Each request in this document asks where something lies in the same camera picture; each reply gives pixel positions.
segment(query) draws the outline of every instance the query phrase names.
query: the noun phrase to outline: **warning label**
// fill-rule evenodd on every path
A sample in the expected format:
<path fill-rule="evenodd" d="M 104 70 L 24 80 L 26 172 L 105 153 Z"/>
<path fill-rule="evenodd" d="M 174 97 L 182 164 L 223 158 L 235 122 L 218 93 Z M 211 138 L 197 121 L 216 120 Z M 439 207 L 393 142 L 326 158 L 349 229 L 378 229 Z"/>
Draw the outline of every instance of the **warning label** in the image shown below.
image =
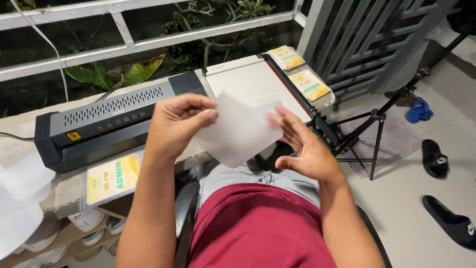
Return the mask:
<path fill-rule="evenodd" d="M 80 136 L 76 131 L 72 131 L 72 132 L 66 133 L 66 135 L 67 135 L 72 141 L 76 141 L 76 140 L 79 140 L 79 139 L 81 138 L 81 136 Z"/>

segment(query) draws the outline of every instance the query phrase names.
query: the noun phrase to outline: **drawstring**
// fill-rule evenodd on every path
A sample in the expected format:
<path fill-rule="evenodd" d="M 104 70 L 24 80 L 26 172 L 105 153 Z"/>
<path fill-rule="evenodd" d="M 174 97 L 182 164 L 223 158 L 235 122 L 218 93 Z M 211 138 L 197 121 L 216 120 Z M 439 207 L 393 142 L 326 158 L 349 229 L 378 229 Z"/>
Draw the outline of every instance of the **drawstring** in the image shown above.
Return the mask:
<path fill-rule="evenodd" d="M 271 171 L 264 172 L 263 176 L 258 179 L 258 182 L 264 184 L 270 184 L 271 182 L 274 182 L 273 174 L 271 173 Z"/>

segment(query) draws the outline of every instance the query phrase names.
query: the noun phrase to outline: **white cable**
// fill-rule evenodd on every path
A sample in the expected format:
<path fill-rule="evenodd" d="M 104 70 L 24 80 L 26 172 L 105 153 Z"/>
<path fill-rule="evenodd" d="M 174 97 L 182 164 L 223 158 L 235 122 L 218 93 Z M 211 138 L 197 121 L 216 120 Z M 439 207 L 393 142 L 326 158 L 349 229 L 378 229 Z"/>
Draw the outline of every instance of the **white cable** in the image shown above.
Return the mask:
<path fill-rule="evenodd" d="M 15 0 L 10 0 L 10 2 L 16 8 L 16 10 L 20 13 L 20 15 L 28 21 L 28 23 L 33 27 L 33 29 L 35 29 L 35 31 L 39 35 L 41 35 L 41 37 L 43 37 L 43 39 L 46 40 L 46 42 L 48 42 L 48 44 L 50 44 L 50 46 L 52 46 L 53 49 L 55 50 L 56 56 L 58 57 L 58 64 L 60 65 L 59 66 L 59 71 L 61 72 L 61 77 L 63 78 L 64 93 L 66 94 L 66 102 L 68 102 L 69 101 L 69 99 L 68 99 L 68 87 L 66 86 L 66 78 L 64 77 L 63 67 L 61 66 L 61 59 L 60 59 L 60 54 L 58 53 L 58 50 L 56 50 L 56 47 L 53 45 L 53 43 L 38 29 L 38 27 L 36 27 L 36 25 L 27 16 L 25 16 L 23 11 L 21 11 L 21 9 L 15 3 Z"/>

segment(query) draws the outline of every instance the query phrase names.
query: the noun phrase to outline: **gray gate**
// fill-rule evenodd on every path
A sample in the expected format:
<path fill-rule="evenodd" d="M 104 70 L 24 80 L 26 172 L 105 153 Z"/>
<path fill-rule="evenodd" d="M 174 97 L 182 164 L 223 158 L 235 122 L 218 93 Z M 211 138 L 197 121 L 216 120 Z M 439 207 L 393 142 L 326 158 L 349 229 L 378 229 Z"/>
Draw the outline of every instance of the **gray gate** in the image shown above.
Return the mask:
<path fill-rule="evenodd" d="M 297 51 L 337 97 L 371 93 L 405 64 L 456 2 L 314 0 Z"/>

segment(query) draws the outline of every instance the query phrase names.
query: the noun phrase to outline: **red shirt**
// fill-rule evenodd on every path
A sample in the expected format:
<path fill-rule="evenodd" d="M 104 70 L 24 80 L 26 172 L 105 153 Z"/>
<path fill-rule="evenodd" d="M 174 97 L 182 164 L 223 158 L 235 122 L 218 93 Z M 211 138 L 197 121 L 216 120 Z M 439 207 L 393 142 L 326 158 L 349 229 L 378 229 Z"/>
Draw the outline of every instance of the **red shirt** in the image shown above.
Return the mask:
<path fill-rule="evenodd" d="M 242 183 L 205 201 L 189 241 L 190 268 L 336 267 L 320 211 L 285 189 Z"/>

